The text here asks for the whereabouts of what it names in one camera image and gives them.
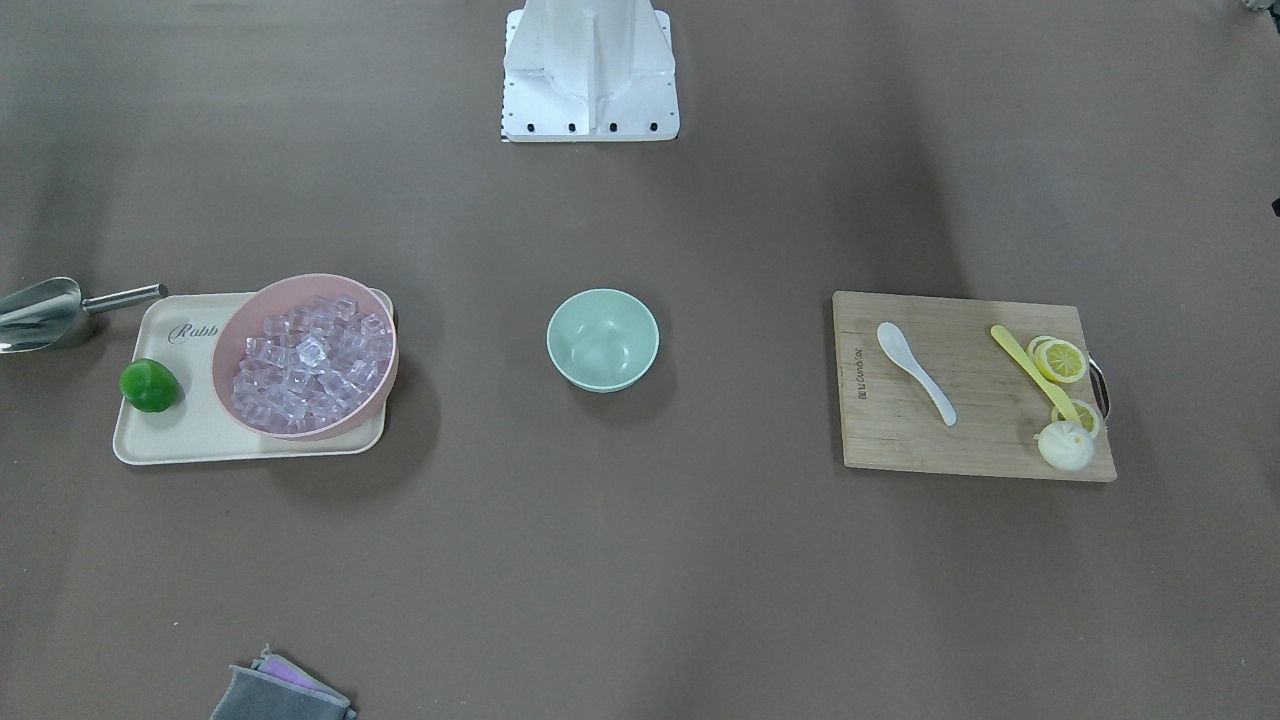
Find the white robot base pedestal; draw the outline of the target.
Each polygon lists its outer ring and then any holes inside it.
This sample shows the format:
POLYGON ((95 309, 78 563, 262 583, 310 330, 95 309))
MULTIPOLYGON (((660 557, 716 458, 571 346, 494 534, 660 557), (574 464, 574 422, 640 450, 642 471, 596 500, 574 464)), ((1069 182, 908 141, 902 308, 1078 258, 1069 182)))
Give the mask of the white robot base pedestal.
POLYGON ((649 1, 526 1, 504 23, 500 140, 678 137, 669 15, 649 1))

